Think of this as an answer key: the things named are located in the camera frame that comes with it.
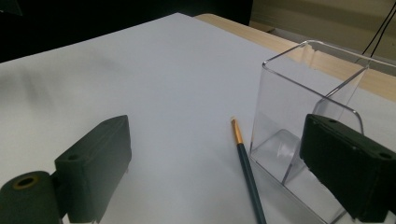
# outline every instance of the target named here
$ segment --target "wooden table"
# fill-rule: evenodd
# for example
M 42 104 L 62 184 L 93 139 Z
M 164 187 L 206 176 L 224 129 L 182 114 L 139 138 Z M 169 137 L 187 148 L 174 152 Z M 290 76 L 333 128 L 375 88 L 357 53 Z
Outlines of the wooden table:
M 270 35 L 234 21 L 226 20 L 213 14 L 203 14 L 196 18 L 279 53 L 297 45 L 295 42 Z M 342 66 L 339 64 L 339 61 L 334 63 L 334 66 Z M 361 81 L 361 88 L 396 102 L 396 77 L 378 73 L 367 74 Z

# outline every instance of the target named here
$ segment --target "transparent acrylic box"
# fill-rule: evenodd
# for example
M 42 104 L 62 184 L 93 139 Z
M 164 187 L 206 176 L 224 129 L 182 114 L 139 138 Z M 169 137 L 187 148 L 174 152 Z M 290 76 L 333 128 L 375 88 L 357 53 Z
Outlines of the transparent acrylic box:
M 263 63 L 249 156 L 259 192 L 270 204 L 264 209 L 271 207 L 285 219 L 282 223 L 359 223 L 309 172 L 299 146 L 305 116 L 317 114 L 395 150 L 396 100 L 367 88 L 378 73 L 396 81 L 396 66 L 318 41 L 305 41 Z M 394 217 L 387 222 L 394 223 Z

